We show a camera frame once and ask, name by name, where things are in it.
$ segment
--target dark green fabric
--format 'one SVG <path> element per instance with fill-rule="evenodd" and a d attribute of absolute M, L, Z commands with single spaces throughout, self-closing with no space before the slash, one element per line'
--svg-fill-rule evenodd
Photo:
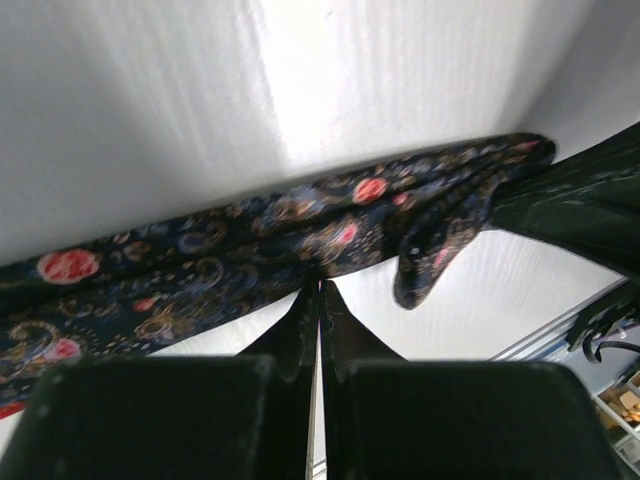
<path fill-rule="evenodd" d="M 490 221 L 640 282 L 640 123 L 500 187 Z"/>

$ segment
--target floral fabric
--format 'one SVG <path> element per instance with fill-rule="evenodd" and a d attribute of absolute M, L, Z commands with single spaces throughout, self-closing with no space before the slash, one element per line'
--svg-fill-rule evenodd
<path fill-rule="evenodd" d="M 55 361 L 147 354 L 399 256 L 416 307 L 485 225 L 495 188 L 555 148 L 513 134 L 432 149 L 0 268 L 0 406 Z"/>

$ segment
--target clothing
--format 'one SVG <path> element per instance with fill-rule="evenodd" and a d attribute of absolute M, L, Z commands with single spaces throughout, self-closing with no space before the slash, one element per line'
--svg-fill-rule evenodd
<path fill-rule="evenodd" d="M 640 123 L 499 188 L 491 224 L 640 281 Z"/>
<path fill-rule="evenodd" d="M 459 143 L 2 267 L 0 405 L 59 359 L 148 354 L 396 255 L 396 300 L 414 308 L 494 190 L 554 152 L 533 134 Z"/>

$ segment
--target fabric fold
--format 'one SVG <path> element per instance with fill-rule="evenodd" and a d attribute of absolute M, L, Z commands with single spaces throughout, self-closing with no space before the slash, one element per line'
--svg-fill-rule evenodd
<path fill-rule="evenodd" d="M 640 281 L 640 123 L 496 192 L 491 223 Z"/>
<path fill-rule="evenodd" d="M 495 188 L 554 153 L 526 133 L 458 143 L 2 267 L 0 405 L 60 359 L 151 353 L 396 255 L 396 300 L 415 308 Z"/>

